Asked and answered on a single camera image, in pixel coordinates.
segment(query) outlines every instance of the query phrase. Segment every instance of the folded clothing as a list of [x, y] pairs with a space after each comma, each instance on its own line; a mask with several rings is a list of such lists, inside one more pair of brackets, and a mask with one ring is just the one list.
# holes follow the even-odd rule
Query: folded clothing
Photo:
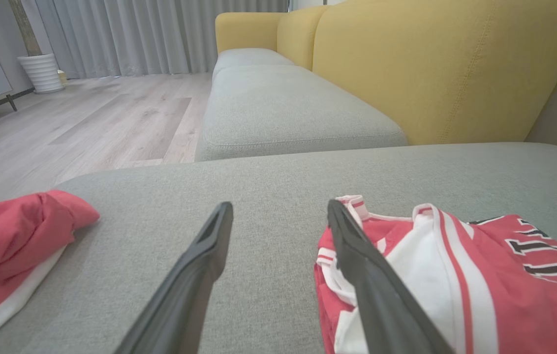
[[[557, 241], [518, 215], [465, 223], [431, 204], [411, 218], [337, 198], [395, 269], [454, 352], [557, 354]], [[368, 353], [355, 289], [337, 267], [333, 236], [314, 276], [328, 354]]]
[[92, 206], [64, 191], [0, 202], [0, 326], [20, 311], [73, 242], [72, 231], [97, 219]]

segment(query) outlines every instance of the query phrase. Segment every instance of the tree trunk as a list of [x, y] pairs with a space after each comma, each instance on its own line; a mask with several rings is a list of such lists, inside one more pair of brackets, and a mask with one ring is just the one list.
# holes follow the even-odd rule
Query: tree trunk
[[11, 11], [13, 11], [16, 17], [20, 35], [23, 36], [23, 41], [25, 41], [27, 54], [30, 57], [39, 56], [42, 54], [42, 51], [40, 51], [36, 36], [33, 34], [33, 29], [31, 29], [31, 23], [29, 23], [23, 4], [20, 1], [21, 0], [9, 0], [9, 6], [11, 6]]

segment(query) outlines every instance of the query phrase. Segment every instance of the sofa backrest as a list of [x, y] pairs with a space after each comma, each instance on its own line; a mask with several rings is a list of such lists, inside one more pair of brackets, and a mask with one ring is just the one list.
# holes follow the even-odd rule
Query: sofa backrest
[[557, 82], [557, 0], [329, 6], [312, 70], [396, 121], [411, 144], [523, 141]]
[[316, 28], [326, 9], [328, 6], [307, 7], [281, 17], [277, 29], [277, 52], [296, 65], [311, 70]]
[[215, 19], [217, 53], [227, 49], [277, 49], [277, 28], [285, 13], [222, 13]]

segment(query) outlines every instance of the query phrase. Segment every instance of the gray sofa cushion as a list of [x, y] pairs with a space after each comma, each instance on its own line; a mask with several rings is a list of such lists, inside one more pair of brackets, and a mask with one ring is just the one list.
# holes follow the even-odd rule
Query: gray sofa cushion
[[215, 78], [195, 161], [404, 145], [390, 118], [313, 72], [253, 65]]
[[58, 186], [101, 213], [76, 234], [0, 353], [112, 353], [213, 208], [234, 206], [231, 244], [200, 353], [323, 354], [313, 278], [326, 203], [372, 212], [431, 202], [462, 220], [518, 213], [557, 239], [557, 147], [373, 148], [109, 171]]
[[227, 67], [242, 65], [294, 65], [291, 60], [270, 49], [242, 48], [221, 52], [213, 69], [213, 80]]

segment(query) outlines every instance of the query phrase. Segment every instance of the wooden floor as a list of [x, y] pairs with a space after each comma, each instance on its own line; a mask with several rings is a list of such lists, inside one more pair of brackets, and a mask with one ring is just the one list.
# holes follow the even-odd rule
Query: wooden floor
[[0, 106], [0, 200], [72, 177], [186, 163], [211, 91], [210, 74], [71, 80]]

